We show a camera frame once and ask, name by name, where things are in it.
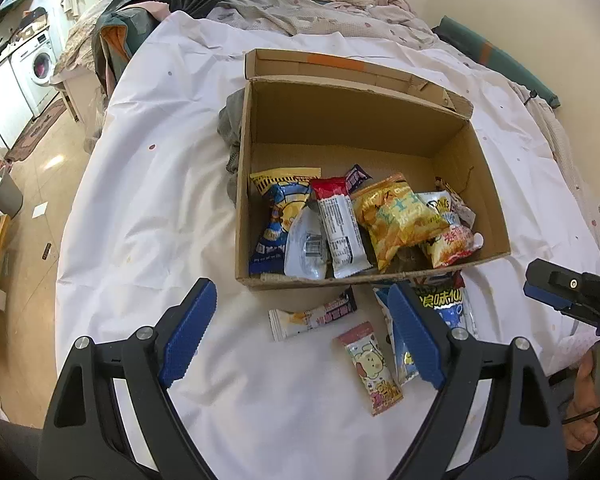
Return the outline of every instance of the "tile floor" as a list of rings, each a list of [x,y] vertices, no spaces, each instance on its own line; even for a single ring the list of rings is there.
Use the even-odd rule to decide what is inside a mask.
[[[7,233],[7,293],[0,311],[0,398],[11,422],[41,428],[56,385],[54,314],[58,252],[64,224],[89,161],[84,132],[69,112],[51,126],[33,153],[16,162],[11,176],[24,196]],[[32,219],[33,208],[48,202]],[[46,260],[46,244],[52,248]]]

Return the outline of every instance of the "washing machine door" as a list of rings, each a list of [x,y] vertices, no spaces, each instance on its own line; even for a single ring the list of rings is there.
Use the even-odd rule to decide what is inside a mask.
[[[53,52],[42,49],[31,56],[31,80],[39,86],[48,86],[49,78],[54,73],[56,60]]]

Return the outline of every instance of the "white sheet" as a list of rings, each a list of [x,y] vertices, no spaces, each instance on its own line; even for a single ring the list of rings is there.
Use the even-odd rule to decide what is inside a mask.
[[[244,53],[256,47],[368,59],[467,96],[512,247],[511,257],[464,272],[480,338],[509,343],[526,336],[547,372],[588,347],[590,331],[569,338],[572,321],[522,293],[532,259],[600,272],[600,253],[544,137],[503,76],[471,70],[442,50],[340,34],[288,38],[175,12],[125,70],[65,227],[56,290],[58,369],[78,336],[126,338],[155,323],[206,276],[218,286],[218,310],[170,394],[218,478],[387,477],[434,390],[411,381],[397,406],[370,415],[354,367],[332,341],[365,319],[383,332],[370,288],[354,289],[359,312],[275,343],[267,309],[304,310],[340,290],[250,292],[234,280],[235,210],[225,193],[228,152],[216,126],[226,97],[244,85]],[[481,390],[474,415],[485,401]],[[122,412],[136,457],[150,463],[128,399]],[[472,415],[456,463],[467,459],[478,426]]]

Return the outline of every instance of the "snack package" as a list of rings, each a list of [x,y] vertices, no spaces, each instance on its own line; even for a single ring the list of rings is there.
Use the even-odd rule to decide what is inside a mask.
[[[347,193],[351,194],[355,190],[357,190],[365,180],[371,178],[365,170],[360,168],[359,165],[354,164],[353,168],[347,171],[347,174],[344,176],[344,180],[347,184]]]
[[[353,297],[353,288],[348,286],[335,300],[304,312],[269,310],[269,321],[273,339],[282,341],[302,332],[336,321],[358,309]]]
[[[414,290],[420,297],[423,306],[435,308],[440,317],[445,321],[450,328],[461,326],[470,332],[473,336],[477,336],[475,329],[474,316],[471,307],[468,303],[468,298],[462,288],[455,288],[451,285],[442,287],[416,287]],[[413,358],[407,348],[407,345],[400,336],[399,331],[394,326],[394,320],[389,312],[387,298],[389,295],[389,287],[374,287],[376,300],[382,309],[384,321],[389,333],[389,340],[395,357],[395,370],[398,377],[398,384],[403,386],[408,381],[418,375],[418,369],[413,362]]]
[[[315,179],[311,181],[311,187],[318,199],[322,225],[327,233],[334,277],[346,278],[369,269],[371,264],[366,259],[344,177]]]
[[[358,190],[352,202],[358,223],[369,231],[380,272],[400,247],[417,245],[449,227],[411,190],[401,173]]]
[[[449,193],[451,196],[451,211],[458,213],[461,220],[466,223],[469,229],[472,229],[475,222],[475,213],[467,207],[462,198],[460,198],[460,195],[440,176],[436,177],[436,189]]]
[[[431,191],[419,193],[418,196],[449,223],[447,231],[420,244],[434,269],[452,265],[482,247],[482,235],[474,235],[471,229],[460,223],[458,213],[452,211],[452,197],[448,191]]]
[[[351,360],[365,385],[372,402],[372,414],[388,410],[402,398],[400,388],[395,384],[371,323],[364,322],[341,336],[340,341],[349,353]]]
[[[317,177],[320,177],[320,168],[277,168],[250,175],[271,206],[269,224],[249,262],[250,274],[284,271],[286,237],[309,198],[310,180]]]
[[[327,275],[328,259],[327,235],[320,213],[307,205],[291,224],[286,238],[285,274],[293,278],[322,280]]]

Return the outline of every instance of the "orange stripe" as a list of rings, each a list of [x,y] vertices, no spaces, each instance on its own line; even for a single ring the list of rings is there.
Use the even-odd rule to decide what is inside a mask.
[[[336,68],[347,68],[349,70],[365,71],[365,62],[357,59],[347,59],[346,57],[327,56],[326,54],[309,54],[306,58],[307,63],[323,66],[333,66]]]
[[[491,56],[491,51],[493,50],[493,45],[488,41],[484,42],[482,46],[482,50],[480,51],[480,57],[478,58],[478,63],[481,65],[486,65],[489,62],[489,58]]]

